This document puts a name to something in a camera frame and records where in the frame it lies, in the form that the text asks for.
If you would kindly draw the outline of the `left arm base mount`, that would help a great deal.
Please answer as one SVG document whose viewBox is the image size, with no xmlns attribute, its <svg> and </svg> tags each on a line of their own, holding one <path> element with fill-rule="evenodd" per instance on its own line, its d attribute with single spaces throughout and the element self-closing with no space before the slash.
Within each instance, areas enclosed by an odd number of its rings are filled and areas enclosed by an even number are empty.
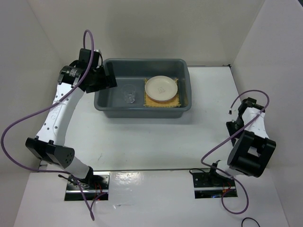
<svg viewBox="0 0 303 227">
<path fill-rule="evenodd" d="M 109 180 L 110 172 L 96 171 L 94 175 L 101 178 L 97 183 L 92 186 L 87 186 L 79 182 L 81 189 L 85 195 L 86 200 L 93 201 L 107 201 L 108 200 L 108 190 L 109 190 Z M 83 201 L 82 194 L 80 192 L 79 186 L 75 183 L 72 177 L 64 177 L 67 180 L 66 190 L 65 190 L 65 201 Z"/>
</svg>

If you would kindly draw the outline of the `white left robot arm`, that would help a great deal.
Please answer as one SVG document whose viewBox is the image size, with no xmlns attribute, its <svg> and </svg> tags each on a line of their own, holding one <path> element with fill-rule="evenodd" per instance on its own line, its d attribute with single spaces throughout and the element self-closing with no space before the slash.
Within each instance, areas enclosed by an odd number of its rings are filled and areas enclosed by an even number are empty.
<svg viewBox="0 0 303 227">
<path fill-rule="evenodd" d="M 98 184 L 102 177 L 92 167 L 75 157 L 73 148 L 66 147 L 65 136 L 76 105 L 84 93 L 94 93 L 117 86 L 113 65 L 104 69 L 99 50 L 82 48 L 78 60 L 64 66 L 59 74 L 56 95 L 47 118 L 34 138 L 27 138 L 26 147 L 40 160 L 62 168 L 77 178 L 83 189 Z"/>
</svg>

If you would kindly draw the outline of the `clear plastic cup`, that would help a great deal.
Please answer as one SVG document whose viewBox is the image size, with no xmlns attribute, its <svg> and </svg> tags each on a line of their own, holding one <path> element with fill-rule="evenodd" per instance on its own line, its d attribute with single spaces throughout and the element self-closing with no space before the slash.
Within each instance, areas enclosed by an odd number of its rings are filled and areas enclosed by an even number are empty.
<svg viewBox="0 0 303 227">
<path fill-rule="evenodd" d="M 121 91 L 126 103 L 132 104 L 135 102 L 136 88 L 134 85 L 131 84 L 123 85 Z"/>
</svg>

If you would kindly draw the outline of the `woven bamboo mat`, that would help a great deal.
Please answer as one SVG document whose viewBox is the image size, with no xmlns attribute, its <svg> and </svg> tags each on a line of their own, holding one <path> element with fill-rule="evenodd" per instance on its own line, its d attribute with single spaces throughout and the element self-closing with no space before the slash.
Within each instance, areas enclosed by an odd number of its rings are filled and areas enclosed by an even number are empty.
<svg viewBox="0 0 303 227">
<path fill-rule="evenodd" d="M 165 102 L 165 103 L 157 103 L 153 102 L 152 100 L 149 100 L 147 98 L 147 94 L 144 91 L 144 106 L 145 107 L 164 107 L 164 108 L 173 108 L 173 107 L 180 107 L 180 100 L 179 100 L 179 94 L 177 92 L 176 94 L 176 99 L 170 101 L 170 102 Z"/>
</svg>

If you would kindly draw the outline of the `pink plate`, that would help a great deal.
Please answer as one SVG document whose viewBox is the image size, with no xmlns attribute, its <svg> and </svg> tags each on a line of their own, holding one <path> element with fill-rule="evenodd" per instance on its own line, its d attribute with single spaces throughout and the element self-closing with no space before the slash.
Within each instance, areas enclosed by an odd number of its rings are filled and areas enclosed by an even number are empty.
<svg viewBox="0 0 303 227">
<path fill-rule="evenodd" d="M 165 103 L 165 102 L 170 102 L 170 101 L 176 99 L 176 96 L 174 96 L 174 97 L 172 97 L 172 98 L 170 98 L 170 99 L 167 99 L 167 100 L 156 100 L 156 99 L 153 99 L 153 98 L 151 98 L 151 97 L 149 97 L 149 96 L 147 96 L 147 98 L 148 98 L 149 100 L 152 100 L 153 102 Z"/>
</svg>

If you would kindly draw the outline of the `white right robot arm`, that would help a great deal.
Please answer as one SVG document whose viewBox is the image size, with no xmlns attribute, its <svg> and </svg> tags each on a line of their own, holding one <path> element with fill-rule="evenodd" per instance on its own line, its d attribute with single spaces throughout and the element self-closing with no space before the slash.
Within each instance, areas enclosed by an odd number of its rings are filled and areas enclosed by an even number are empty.
<svg viewBox="0 0 303 227">
<path fill-rule="evenodd" d="M 233 135 L 251 121 L 262 108 L 263 106 L 258 105 L 255 99 L 250 97 L 244 99 L 238 108 L 236 121 L 226 123 L 229 134 Z M 218 186 L 231 176 L 260 177 L 263 174 L 276 149 L 276 142 L 266 133 L 264 118 L 265 112 L 262 112 L 252 124 L 232 139 L 233 148 L 227 160 L 218 160 L 212 164 L 226 174 L 217 169 L 210 169 L 207 180 L 211 185 Z"/>
</svg>

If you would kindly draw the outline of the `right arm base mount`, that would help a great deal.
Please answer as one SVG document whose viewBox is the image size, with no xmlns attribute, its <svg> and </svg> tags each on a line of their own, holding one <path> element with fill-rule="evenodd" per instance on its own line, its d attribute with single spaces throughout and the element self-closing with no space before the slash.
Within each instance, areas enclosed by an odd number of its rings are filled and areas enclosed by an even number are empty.
<svg viewBox="0 0 303 227">
<path fill-rule="evenodd" d="M 235 182 L 229 178 L 218 175 L 212 169 L 192 168 L 189 173 L 193 179 L 196 199 L 237 197 Z"/>
</svg>

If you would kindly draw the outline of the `cream plate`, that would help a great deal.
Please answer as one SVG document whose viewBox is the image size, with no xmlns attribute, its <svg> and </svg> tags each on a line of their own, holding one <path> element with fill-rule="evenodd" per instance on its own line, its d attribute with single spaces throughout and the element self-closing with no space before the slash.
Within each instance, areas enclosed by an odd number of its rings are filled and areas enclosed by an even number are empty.
<svg viewBox="0 0 303 227">
<path fill-rule="evenodd" d="M 145 83 L 145 93 L 156 100 L 167 100 L 174 97 L 178 92 L 175 80 L 167 76 L 155 76 Z"/>
</svg>

